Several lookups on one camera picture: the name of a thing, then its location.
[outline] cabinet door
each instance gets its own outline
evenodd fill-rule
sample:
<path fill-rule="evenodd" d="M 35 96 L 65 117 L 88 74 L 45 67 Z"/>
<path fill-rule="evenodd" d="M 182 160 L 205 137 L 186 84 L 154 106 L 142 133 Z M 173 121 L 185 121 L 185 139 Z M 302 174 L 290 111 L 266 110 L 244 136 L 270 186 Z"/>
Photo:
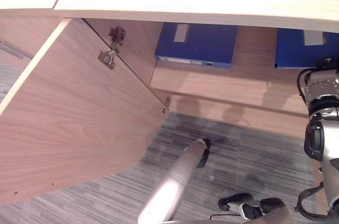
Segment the cabinet door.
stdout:
<path fill-rule="evenodd" d="M 132 167 L 163 104 L 81 20 L 64 19 L 0 104 L 0 204 Z"/>

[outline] cabinet hinge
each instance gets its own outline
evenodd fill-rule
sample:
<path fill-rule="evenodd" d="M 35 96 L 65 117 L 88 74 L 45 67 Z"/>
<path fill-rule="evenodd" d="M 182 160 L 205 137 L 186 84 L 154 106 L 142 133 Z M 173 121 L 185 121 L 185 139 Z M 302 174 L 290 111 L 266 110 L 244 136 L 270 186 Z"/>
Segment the cabinet hinge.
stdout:
<path fill-rule="evenodd" d="M 166 110 L 169 108 L 170 103 L 171 103 L 171 98 L 167 97 L 166 100 L 165 100 L 165 107 L 162 109 L 163 113 L 166 113 Z"/>
<path fill-rule="evenodd" d="M 112 40 L 111 45 L 112 50 L 106 52 L 100 51 L 96 56 L 99 61 L 101 61 L 110 69 L 113 69 L 115 67 L 114 57 L 119 54 L 117 45 L 119 44 L 122 46 L 125 36 L 126 31 L 124 30 L 124 28 L 122 27 L 116 27 L 115 29 L 111 28 L 109 37 Z"/>
<path fill-rule="evenodd" d="M 112 48 L 116 47 L 117 44 L 121 45 L 123 44 L 123 41 L 126 36 L 126 31 L 122 27 L 116 27 L 115 29 L 111 28 L 111 31 L 108 35 L 110 39 L 112 40 Z"/>
<path fill-rule="evenodd" d="M 110 50 L 106 52 L 100 51 L 97 54 L 97 59 L 105 64 L 108 68 L 113 69 L 115 67 L 114 57 L 118 54 L 117 50 Z"/>

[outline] robotic arm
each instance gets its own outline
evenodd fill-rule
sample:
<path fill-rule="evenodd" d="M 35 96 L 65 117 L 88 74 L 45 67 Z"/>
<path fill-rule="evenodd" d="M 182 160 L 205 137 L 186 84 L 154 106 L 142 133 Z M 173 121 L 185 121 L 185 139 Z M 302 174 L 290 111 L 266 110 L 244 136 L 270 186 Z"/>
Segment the robotic arm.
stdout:
<path fill-rule="evenodd" d="M 320 162 L 324 182 L 299 196 L 297 210 L 308 219 L 339 217 L 339 73 L 328 69 L 333 61 L 323 60 L 317 69 L 305 69 L 298 76 L 298 90 L 309 111 L 305 133 L 305 153 Z M 301 91 L 300 78 L 304 76 L 305 90 Z M 328 216 L 312 214 L 301 205 L 304 198 L 325 188 L 329 204 Z"/>

